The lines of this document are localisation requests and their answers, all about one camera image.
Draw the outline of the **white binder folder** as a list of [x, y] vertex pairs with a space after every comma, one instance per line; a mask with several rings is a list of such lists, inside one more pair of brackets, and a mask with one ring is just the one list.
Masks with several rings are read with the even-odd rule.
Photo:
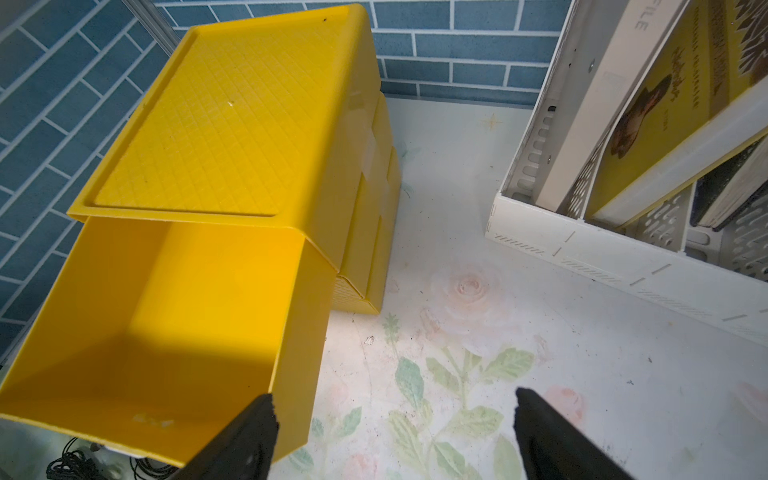
[[564, 79], [532, 193], [557, 210], [628, 100], [685, 1], [594, 1]]

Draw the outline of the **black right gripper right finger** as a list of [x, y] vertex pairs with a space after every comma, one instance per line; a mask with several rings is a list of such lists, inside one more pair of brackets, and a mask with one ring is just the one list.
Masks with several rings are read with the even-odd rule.
[[516, 390], [514, 431], [529, 479], [629, 479], [631, 476], [538, 393]]

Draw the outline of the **floral table mat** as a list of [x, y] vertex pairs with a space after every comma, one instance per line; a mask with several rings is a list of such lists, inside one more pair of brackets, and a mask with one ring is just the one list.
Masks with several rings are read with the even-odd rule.
[[515, 479], [520, 387], [637, 479], [763, 479], [767, 351], [489, 241], [530, 114], [389, 98], [382, 313], [334, 313], [307, 445], [274, 479]]

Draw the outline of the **white file organizer rack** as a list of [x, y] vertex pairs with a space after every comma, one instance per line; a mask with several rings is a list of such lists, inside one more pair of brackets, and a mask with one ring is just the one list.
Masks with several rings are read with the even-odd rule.
[[490, 240], [767, 341], [767, 5], [575, 1]]

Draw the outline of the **black wired earphones left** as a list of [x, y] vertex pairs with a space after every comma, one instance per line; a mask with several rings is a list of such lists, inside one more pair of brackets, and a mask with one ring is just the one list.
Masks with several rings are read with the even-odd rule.
[[[90, 453], [77, 447], [77, 437], [71, 437], [62, 447], [60, 456], [51, 461], [45, 470], [47, 479], [121, 479], [123, 471], [119, 465], [100, 463], [94, 453], [100, 446], [91, 443]], [[178, 467], [149, 458], [128, 457], [128, 466], [133, 479], [172, 479]]]

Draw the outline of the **yellow cover book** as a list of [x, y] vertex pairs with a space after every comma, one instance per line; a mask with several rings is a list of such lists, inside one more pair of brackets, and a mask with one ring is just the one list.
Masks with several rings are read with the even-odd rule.
[[584, 217], [630, 223], [766, 131], [766, 2], [692, 1], [612, 132]]

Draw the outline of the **yellow plastic drawer cabinet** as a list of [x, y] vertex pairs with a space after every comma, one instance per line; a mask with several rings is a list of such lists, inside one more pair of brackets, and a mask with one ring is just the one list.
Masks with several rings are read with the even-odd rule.
[[401, 175], [367, 11], [192, 28], [70, 215], [3, 418], [178, 467], [258, 396], [304, 446], [332, 311], [381, 311]]

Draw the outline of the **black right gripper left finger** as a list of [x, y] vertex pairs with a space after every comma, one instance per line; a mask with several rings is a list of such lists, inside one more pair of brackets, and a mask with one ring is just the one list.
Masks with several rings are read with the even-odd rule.
[[279, 423], [273, 396], [262, 394], [217, 434], [173, 479], [262, 480], [268, 477]]

